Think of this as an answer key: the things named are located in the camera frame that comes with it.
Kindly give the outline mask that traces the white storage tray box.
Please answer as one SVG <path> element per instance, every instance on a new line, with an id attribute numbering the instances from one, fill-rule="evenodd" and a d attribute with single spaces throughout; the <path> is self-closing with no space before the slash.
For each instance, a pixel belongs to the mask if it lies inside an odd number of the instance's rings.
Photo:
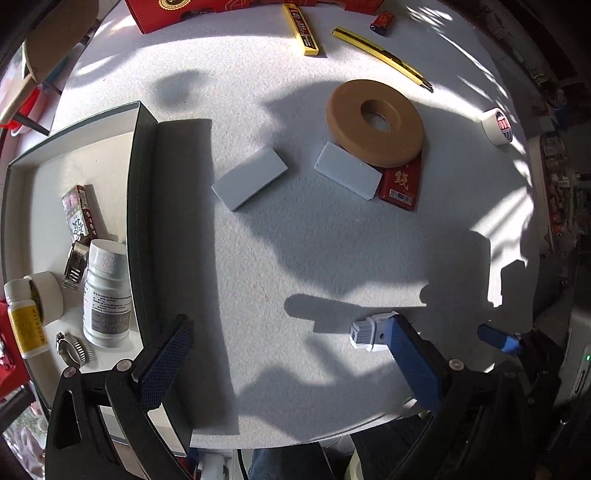
<path id="1" fill-rule="evenodd" d="M 155 298 L 151 206 L 158 122 L 140 102 L 101 112 L 12 160 L 1 201 L 1 274 L 37 279 L 51 352 L 27 369 L 45 404 L 75 360 L 90 373 L 134 358 L 164 321 Z M 91 237 L 117 242 L 130 281 L 129 330 L 108 347 L 83 335 Z"/>

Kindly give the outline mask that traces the white bottle grey label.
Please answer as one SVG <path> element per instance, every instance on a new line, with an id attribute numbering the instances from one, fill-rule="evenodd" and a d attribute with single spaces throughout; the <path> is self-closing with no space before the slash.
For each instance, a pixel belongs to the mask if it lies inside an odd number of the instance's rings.
<path id="1" fill-rule="evenodd" d="M 120 347 L 129 333 L 131 310 L 126 246 L 92 240 L 83 287 L 85 338 L 101 348 Z"/>

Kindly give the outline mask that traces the beige chair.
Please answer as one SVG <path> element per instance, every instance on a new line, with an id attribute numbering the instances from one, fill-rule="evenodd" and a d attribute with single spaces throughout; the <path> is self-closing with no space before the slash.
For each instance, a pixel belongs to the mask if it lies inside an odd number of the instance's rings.
<path id="1" fill-rule="evenodd" d="M 28 73 L 8 87 L 1 101 L 1 125 L 20 122 L 43 135 L 49 132 L 19 109 L 67 54 L 95 24 L 98 1 L 59 1 L 24 40 L 23 54 Z"/>

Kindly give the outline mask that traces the white tape red printed core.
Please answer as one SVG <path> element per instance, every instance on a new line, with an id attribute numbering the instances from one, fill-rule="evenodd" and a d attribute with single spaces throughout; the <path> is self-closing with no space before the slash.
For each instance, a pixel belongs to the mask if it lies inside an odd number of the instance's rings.
<path id="1" fill-rule="evenodd" d="M 512 125 L 505 113 L 499 108 L 484 112 L 481 125 L 486 137 L 493 145 L 500 147 L 512 142 Z"/>

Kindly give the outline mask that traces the yellow utility knife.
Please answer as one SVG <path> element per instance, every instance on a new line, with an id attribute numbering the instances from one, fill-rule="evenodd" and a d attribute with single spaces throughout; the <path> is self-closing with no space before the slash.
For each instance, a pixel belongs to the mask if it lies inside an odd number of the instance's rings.
<path id="1" fill-rule="evenodd" d="M 363 38 L 362 36 L 346 30 L 342 27 L 335 27 L 332 30 L 332 35 L 339 40 L 342 40 L 349 45 L 355 46 L 356 48 L 366 52 L 370 56 L 380 60 L 381 62 L 389 65 L 394 70 L 404 75 L 406 78 L 413 81 L 415 84 L 433 93 L 433 85 L 425 78 L 425 76 L 416 70 L 414 67 L 409 65 L 407 62 L 401 60 L 399 57 L 382 48 L 381 46 L 370 42 L 370 40 Z"/>

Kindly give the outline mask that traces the cream masking tape roll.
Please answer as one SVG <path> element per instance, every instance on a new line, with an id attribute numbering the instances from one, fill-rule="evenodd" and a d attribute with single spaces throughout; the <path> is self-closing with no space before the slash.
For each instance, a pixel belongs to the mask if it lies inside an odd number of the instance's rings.
<path id="1" fill-rule="evenodd" d="M 25 276 L 29 281 L 32 298 L 37 304 L 43 324 L 49 324 L 62 317 L 64 301 L 61 286 L 49 271 Z"/>

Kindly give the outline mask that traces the yellow blade refill case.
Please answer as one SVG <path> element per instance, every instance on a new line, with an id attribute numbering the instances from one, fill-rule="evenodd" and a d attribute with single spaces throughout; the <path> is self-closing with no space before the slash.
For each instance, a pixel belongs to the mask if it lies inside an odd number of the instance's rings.
<path id="1" fill-rule="evenodd" d="M 283 4 L 283 12 L 291 31 L 294 33 L 294 38 L 297 39 L 298 45 L 303 50 L 304 56 L 318 56 L 320 47 L 318 47 L 311 29 L 308 27 L 307 21 L 305 21 L 303 12 L 290 3 Z"/>

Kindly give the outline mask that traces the white bottle yellow label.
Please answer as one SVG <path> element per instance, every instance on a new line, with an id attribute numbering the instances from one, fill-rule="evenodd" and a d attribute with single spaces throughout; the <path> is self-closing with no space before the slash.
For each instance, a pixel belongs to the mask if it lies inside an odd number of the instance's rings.
<path id="1" fill-rule="evenodd" d="M 27 360 L 46 352 L 49 344 L 29 281 L 11 280 L 4 285 L 4 293 L 12 332 L 21 357 Z"/>

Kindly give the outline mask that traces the brown paper tape roll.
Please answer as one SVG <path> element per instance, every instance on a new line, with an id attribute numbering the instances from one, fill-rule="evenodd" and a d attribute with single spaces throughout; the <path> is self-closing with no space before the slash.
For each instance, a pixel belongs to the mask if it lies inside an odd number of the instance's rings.
<path id="1" fill-rule="evenodd" d="M 332 138 L 370 166 L 406 165 L 422 151 L 425 129 L 414 104 L 384 83 L 342 83 L 328 100 L 325 119 Z"/>

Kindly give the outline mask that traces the white power adapter plug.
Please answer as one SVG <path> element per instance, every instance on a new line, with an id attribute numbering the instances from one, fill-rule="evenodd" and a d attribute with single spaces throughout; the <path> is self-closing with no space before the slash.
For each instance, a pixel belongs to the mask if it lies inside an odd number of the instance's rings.
<path id="1" fill-rule="evenodd" d="M 349 328 L 349 342 L 355 349 L 368 352 L 389 351 L 391 330 L 397 316 L 398 313 L 392 311 L 356 320 Z"/>

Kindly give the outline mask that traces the red patterned small box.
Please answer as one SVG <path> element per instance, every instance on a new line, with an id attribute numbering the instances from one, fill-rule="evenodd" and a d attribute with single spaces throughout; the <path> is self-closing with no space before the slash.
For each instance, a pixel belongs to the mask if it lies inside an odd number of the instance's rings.
<path id="1" fill-rule="evenodd" d="M 71 239 L 97 239 L 98 234 L 85 188 L 82 185 L 74 185 L 62 196 L 61 202 Z"/>

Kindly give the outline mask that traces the dark red card pack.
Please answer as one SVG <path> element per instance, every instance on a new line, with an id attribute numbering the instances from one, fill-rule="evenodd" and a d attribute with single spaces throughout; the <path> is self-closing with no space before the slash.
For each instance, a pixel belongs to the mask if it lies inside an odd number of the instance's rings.
<path id="1" fill-rule="evenodd" d="M 422 174 L 422 151 L 408 164 L 397 168 L 380 168 L 382 179 L 378 198 L 406 211 L 415 211 Z"/>

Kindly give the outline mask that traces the red lighter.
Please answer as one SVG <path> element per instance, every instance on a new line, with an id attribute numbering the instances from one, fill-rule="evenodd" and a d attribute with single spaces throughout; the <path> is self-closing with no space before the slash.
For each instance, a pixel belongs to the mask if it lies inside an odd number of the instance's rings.
<path id="1" fill-rule="evenodd" d="M 374 18 L 373 22 L 370 23 L 370 30 L 380 36 L 386 36 L 394 24 L 395 18 L 396 17 L 392 12 L 387 10 L 381 11 L 381 13 Z"/>

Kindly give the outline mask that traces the white rectangular block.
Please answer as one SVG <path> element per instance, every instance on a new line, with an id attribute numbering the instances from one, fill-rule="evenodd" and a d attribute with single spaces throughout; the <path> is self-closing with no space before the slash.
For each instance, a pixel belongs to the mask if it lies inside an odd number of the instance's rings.
<path id="1" fill-rule="evenodd" d="M 276 151 L 262 148 L 225 173 L 211 190 L 233 212 L 286 172 L 287 164 Z"/>
<path id="2" fill-rule="evenodd" d="M 322 148 L 314 169 L 363 200 L 375 197 L 382 179 L 380 171 L 331 142 Z"/>

